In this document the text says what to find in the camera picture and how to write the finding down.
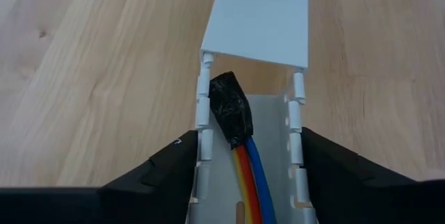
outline wooden table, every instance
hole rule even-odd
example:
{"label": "wooden table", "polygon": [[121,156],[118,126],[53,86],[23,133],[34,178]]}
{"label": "wooden table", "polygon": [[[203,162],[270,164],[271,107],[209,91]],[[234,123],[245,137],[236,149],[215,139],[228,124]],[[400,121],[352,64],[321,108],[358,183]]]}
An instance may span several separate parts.
{"label": "wooden table", "polygon": [[[193,127],[213,0],[0,0],[0,185],[102,185]],[[303,122],[445,177],[445,0],[310,0]],[[285,67],[218,58],[247,93]]]}

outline black electrical tape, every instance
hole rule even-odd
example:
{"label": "black electrical tape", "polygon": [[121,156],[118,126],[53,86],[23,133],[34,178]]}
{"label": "black electrical tape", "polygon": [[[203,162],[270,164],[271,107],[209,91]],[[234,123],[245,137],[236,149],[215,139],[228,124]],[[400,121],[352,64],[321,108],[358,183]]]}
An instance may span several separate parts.
{"label": "black electrical tape", "polygon": [[253,135],[252,113],[247,98],[233,72],[226,72],[210,81],[210,109],[224,137],[234,149]]}

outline red wire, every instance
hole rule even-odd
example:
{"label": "red wire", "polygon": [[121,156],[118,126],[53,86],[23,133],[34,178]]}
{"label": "red wire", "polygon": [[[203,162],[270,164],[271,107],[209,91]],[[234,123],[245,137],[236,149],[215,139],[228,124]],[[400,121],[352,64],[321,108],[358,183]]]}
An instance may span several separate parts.
{"label": "red wire", "polygon": [[257,195],[257,188],[255,186],[255,181],[253,179],[252,170],[250,169],[250,161],[248,156],[248,151],[244,145],[236,148],[236,153],[238,154],[239,161],[241,164],[241,169],[243,171],[243,176],[245,180],[245,185],[248,191],[248,197],[250,201],[250,208],[252,212],[252,222],[253,224],[261,224],[261,211],[259,210],[259,201]]}

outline light wood surface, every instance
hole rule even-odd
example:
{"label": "light wood surface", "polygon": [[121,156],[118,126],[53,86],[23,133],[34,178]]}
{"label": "light wood surface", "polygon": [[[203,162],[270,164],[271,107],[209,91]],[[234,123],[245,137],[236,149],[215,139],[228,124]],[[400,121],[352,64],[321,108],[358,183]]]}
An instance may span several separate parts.
{"label": "light wood surface", "polygon": [[[192,128],[212,2],[0,0],[0,185],[102,185]],[[304,124],[445,178],[445,0],[309,4]],[[290,75],[219,56],[226,70],[247,93]]]}

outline yellow wire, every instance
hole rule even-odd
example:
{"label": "yellow wire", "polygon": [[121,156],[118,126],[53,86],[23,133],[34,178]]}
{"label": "yellow wire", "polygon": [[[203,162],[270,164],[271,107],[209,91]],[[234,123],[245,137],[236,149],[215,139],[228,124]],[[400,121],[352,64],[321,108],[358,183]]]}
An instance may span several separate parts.
{"label": "yellow wire", "polygon": [[239,187],[241,190],[241,194],[243,195],[243,199],[244,199],[245,218],[246,218],[247,224],[253,224],[252,211],[250,210],[251,202],[249,202],[247,186],[245,185],[243,172],[241,170],[241,164],[240,164],[239,157],[238,157],[235,149],[232,150],[232,155],[233,155],[234,161],[235,161],[236,174],[238,175]]}

